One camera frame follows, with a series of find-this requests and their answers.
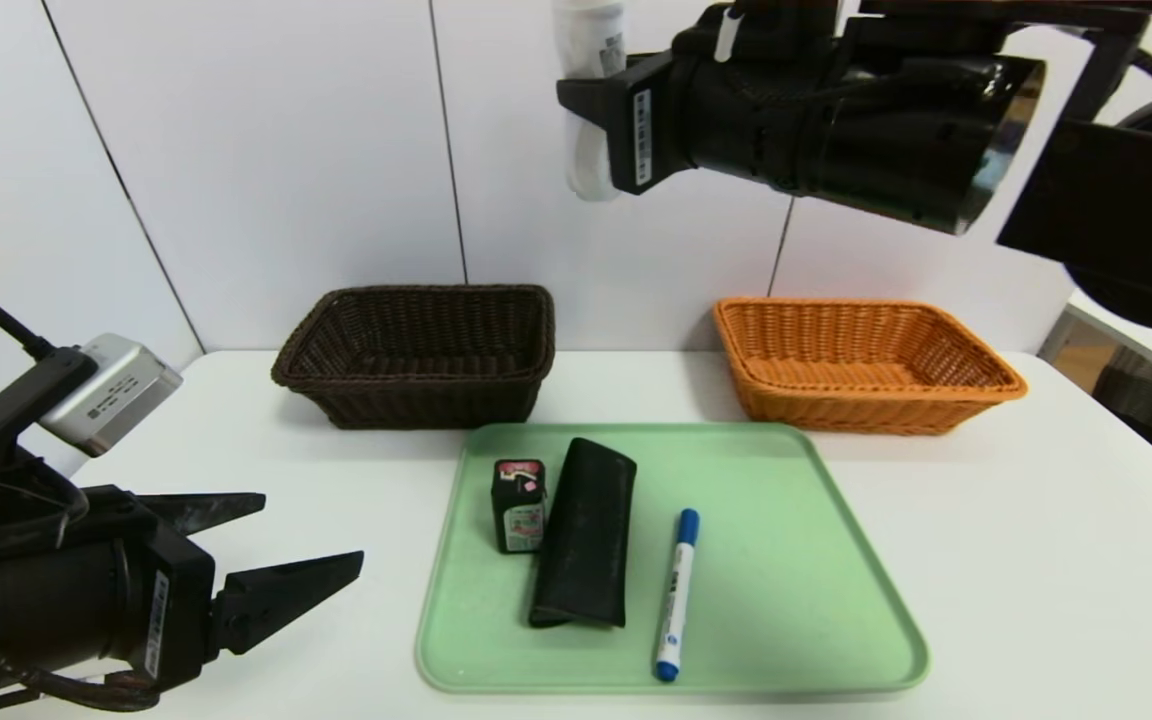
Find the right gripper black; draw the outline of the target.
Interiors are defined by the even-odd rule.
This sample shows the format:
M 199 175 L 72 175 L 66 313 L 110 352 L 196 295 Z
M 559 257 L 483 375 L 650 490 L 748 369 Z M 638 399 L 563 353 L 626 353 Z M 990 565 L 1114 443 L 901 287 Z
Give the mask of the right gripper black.
M 556 94 L 605 131 L 612 183 L 626 194 L 691 169 L 803 194 L 799 28 L 685 28 L 614 76 L 558 79 Z

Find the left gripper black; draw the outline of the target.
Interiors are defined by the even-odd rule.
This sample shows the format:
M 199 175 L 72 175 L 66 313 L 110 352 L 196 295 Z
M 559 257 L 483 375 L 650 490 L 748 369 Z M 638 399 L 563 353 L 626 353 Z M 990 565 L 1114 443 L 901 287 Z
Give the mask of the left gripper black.
M 0 526 L 0 710 L 60 700 L 156 707 L 221 651 L 243 655 L 355 582 L 365 552 L 232 573 L 191 537 L 262 511 L 262 493 L 88 488 L 86 515 Z

